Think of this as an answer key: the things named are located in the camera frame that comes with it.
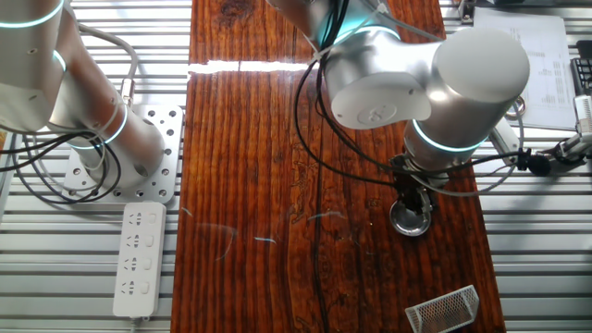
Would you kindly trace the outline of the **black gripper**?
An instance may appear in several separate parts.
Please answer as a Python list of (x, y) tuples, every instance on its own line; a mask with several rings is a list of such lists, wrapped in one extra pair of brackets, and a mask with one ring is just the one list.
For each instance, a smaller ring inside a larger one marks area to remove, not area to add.
[(419, 214), (419, 198), (422, 215), (427, 216), (434, 211), (435, 204), (430, 189), (420, 184), (411, 175), (395, 174), (395, 190), (399, 196), (399, 203), (414, 215)]

